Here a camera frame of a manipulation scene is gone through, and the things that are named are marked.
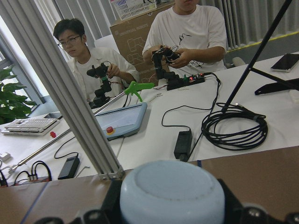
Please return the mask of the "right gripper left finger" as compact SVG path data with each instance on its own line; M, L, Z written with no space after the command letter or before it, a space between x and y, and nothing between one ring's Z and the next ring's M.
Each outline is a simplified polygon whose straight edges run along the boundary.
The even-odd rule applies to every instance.
M101 206L106 224L121 224L120 193L122 180L112 180Z

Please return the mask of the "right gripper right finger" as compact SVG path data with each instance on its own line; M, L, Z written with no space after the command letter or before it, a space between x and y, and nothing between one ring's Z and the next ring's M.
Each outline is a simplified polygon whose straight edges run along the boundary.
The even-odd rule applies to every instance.
M225 224L239 224L243 206L222 179L217 179L225 196Z

